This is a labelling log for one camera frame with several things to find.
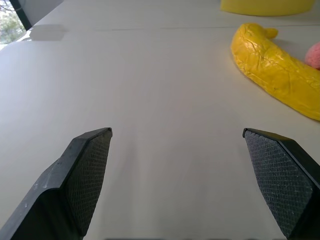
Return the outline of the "yellow container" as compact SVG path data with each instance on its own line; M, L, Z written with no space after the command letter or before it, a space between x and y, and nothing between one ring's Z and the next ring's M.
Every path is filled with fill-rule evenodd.
M220 10L228 13L279 17L305 13L312 9L316 0L221 0Z

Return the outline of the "yellow toy banana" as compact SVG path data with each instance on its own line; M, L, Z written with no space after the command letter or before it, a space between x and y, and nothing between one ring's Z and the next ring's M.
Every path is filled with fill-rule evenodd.
M238 69L269 95L298 113L320 121L320 70L292 57L272 40L275 28L244 23L230 45Z

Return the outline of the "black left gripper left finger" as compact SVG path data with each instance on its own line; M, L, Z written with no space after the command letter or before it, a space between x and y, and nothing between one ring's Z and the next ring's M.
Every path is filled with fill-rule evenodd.
M75 137L0 229L0 240L83 240L101 194L112 129Z

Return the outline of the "pink toy peach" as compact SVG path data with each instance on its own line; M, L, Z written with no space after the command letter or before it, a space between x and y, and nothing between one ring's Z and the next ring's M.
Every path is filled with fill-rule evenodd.
M304 62L308 66L320 70L320 42L315 43L308 49Z

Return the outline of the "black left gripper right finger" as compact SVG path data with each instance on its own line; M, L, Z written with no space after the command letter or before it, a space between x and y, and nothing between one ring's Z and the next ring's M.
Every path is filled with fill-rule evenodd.
M242 133L259 190L289 240L320 240L320 165L293 139Z

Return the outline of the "dark window frame post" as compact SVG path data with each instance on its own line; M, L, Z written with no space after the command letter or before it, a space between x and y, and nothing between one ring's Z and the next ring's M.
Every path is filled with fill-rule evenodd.
M25 30L28 31L32 28L32 24L25 13L25 5L27 0L9 0L14 11L16 12L17 16L19 17L22 25L24 26Z

